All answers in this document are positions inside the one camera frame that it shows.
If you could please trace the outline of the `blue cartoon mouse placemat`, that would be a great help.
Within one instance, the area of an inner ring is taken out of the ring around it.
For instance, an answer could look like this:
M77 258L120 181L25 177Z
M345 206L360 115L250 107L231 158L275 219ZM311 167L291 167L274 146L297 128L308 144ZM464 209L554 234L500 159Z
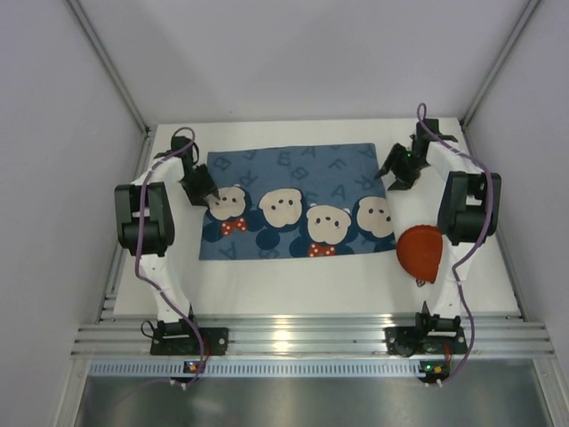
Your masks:
M372 254L396 246L370 142L211 152L219 196L204 215L202 261Z

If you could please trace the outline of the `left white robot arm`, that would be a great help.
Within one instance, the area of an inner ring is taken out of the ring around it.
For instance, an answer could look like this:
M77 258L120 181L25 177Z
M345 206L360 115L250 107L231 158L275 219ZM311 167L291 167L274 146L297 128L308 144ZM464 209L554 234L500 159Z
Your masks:
M135 277L154 293L158 326L165 334L190 335L197 332L191 303L168 255L175 239L171 189L183 190L192 206L220 199L188 126L174 132L170 148L157 154L139 178L116 186L114 200L118 243L134 258Z

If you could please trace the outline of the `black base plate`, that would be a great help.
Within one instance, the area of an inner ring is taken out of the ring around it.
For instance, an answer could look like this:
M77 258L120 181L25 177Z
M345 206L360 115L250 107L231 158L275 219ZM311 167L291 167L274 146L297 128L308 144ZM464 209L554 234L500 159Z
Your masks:
M199 327L204 342L204 350L200 350L195 333L176 331L167 333L156 330L150 346L152 356L224 356L228 349L228 333L226 327Z
M392 326L385 329L389 355L410 358L414 355L465 354L468 348L462 328L457 331L420 332L414 326Z

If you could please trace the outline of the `aluminium mounting rail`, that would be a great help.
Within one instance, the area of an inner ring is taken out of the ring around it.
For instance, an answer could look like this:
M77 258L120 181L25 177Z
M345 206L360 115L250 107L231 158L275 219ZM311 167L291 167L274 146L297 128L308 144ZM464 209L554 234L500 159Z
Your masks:
M75 358L143 358L150 340L140 332L138 318L103 319L78 328L71 354ZM228 329L227 355L232 358L309 359L348 357L384 359L386 331L410 326L410 315L344 316L204 316L200 326ZM555 351L541 322L512 316L481 316L466 335L475 339L474 359L550 358Z

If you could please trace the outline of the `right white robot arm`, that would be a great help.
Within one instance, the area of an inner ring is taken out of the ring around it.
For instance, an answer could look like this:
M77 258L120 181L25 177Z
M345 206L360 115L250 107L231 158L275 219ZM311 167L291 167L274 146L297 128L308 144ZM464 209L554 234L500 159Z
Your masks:
M392 174L389 191L409 191L427 168L435 170L445 187L433 225L413 225L397 240L399 264L417 282L433 288L413 326L398 326L389 342L399 346L462 343L462 285L472 259L497 228L501 176L456 148L457 139L439 131L436 119L418 119L412 144L395 144L376 176Z

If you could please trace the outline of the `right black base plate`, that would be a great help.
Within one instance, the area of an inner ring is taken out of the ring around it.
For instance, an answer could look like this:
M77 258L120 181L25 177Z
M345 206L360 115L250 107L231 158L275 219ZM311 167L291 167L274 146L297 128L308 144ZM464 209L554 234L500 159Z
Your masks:
M420 332L414 326L392 326L385 329L389 355L410 358L414 355L465 354L468 348L462 328L457 331Z

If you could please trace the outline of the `red round plate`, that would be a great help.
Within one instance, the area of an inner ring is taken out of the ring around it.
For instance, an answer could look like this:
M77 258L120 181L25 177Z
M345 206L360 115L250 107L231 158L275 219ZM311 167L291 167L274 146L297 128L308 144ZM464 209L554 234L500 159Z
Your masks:
M443 239L438 227L411 227L399 237L396 252L401 267L416 281L436 281L443 252Z

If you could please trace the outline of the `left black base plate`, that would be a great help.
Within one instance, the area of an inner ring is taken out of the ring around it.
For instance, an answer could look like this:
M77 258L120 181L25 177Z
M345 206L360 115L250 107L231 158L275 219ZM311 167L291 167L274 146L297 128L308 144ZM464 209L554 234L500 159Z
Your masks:
M204 342L204 350L200 350L195 333L176 331L167 333L156 330L150 346L152 356L224 356L228 349L228 333L226 327L199 327Z

